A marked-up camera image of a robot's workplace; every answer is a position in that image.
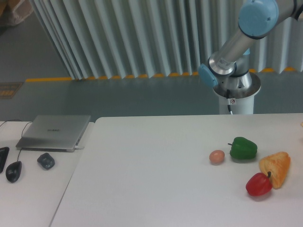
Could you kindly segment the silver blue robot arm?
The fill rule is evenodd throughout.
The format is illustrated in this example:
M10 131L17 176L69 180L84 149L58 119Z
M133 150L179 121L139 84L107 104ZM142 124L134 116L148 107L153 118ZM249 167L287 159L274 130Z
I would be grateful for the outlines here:
M235 34L214 52L208 64L201 64L198 74L209 87L215 87L220 79L231 76L236 61L254 44L266 37L277 25L292 17L298 20L303 12L301 0L248 0L238 15Z

